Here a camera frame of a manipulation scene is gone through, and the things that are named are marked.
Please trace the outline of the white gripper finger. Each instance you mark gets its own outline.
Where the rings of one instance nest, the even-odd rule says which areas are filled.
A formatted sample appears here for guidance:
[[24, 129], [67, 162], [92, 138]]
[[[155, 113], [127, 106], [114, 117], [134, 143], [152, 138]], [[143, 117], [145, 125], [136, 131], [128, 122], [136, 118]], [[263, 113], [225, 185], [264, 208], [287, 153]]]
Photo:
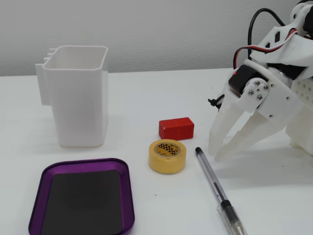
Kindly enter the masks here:
[[224, 98], [209, 133], [208, 152], [216, 156], [223, 140], [244, 112], [252, 113], [268, 95], [268, 83], [261, 78], [253, 78], [239, 93], [229, 84], [223, 89]]
[[218, 150], [215, 160], [223, 161], [281, 131], [287, 124], [287, 117], [279, 119], [275, 119], [274, 117], [265, 118], [258, 111], [255, 111], [242, 129], [226, 145]]

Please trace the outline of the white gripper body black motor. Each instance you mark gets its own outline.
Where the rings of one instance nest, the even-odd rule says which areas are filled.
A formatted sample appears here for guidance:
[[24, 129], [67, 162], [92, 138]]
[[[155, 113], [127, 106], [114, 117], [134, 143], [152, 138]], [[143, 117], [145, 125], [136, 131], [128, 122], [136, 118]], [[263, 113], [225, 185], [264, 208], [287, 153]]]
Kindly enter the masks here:
[[245, 112], [257, 111], [272, 123], [288, 123], [299, 112], [303, 102], [279, 79], [276, 69], [265, 68], [253, 61], [234, 71], [228, 85]]

